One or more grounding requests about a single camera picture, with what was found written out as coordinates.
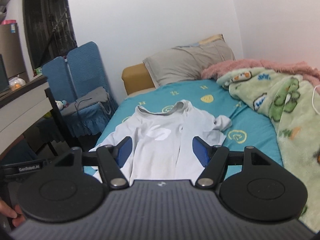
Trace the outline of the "person's left hand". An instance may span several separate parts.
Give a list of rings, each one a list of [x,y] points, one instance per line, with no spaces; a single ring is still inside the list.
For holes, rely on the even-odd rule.
[[[15,205],[11,208],[5,201],[0,200],[0,213],[5,217],[12,219],[12,224],[14,227],[18,227],[25,222],[25,217],[22,214],[22,210],[19,205]]]

